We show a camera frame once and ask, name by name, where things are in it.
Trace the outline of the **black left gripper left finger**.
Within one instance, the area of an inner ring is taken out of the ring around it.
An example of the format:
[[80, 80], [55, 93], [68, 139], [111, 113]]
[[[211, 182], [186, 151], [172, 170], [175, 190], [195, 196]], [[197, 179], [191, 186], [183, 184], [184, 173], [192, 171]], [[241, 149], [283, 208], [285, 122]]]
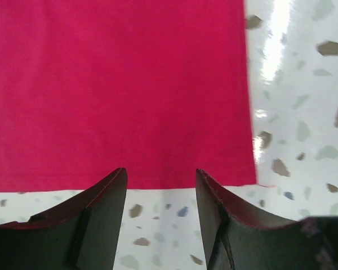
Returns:
[[127, 182], [117, 168], [27, 222], [0, 224], [0, 270], [113, 269]]

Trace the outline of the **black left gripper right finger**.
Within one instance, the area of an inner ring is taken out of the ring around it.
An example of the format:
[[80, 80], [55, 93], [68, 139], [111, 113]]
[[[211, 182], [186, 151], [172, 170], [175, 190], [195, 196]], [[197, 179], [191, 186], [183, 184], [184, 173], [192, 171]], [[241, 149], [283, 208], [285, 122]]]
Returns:
[[195, 191], [207, 269], [338, 269], [338, 216], [277, 216], [202, 169]]

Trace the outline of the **magenta red t shirt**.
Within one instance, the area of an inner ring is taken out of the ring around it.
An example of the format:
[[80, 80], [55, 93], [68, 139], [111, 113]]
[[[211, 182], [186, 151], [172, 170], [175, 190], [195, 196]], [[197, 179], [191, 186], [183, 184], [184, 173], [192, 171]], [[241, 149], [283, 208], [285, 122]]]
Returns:
[[257, 182], [243, 1], [0, 1], [0, 192]]

